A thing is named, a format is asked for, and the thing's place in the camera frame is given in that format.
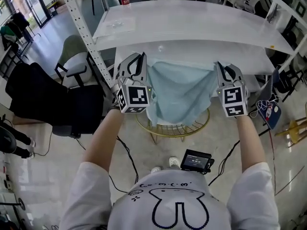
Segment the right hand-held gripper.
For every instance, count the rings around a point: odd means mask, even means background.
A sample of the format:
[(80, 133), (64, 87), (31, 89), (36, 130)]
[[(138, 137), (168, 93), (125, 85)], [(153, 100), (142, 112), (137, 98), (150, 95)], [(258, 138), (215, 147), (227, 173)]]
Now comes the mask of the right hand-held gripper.
[[(227, 117), (247, 115), (249, 93), (246, 86), (244, 84), (227, 86), (227, 83), (244, 83), (241, 70), (233, 64), (223, 67), (222, 64), (217, 61), (216, 71), (219, 85), (217, 95), (225, 115)], [(225, 72), (228, 73), (230, 79), (226, 78)]]

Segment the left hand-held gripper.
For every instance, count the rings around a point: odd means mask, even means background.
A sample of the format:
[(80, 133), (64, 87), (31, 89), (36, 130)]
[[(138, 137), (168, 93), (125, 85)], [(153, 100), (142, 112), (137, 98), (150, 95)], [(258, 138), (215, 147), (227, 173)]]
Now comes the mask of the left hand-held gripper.
[(118, 66), (117, 77), (120, 77), (120, 87), (116, 98), (122, 113), (141, 113), (150, 106), (153, 89), (146, 82), (140, 82), (147, 79), (147, 55), (144, 52), (133, 53), (124, 59)]

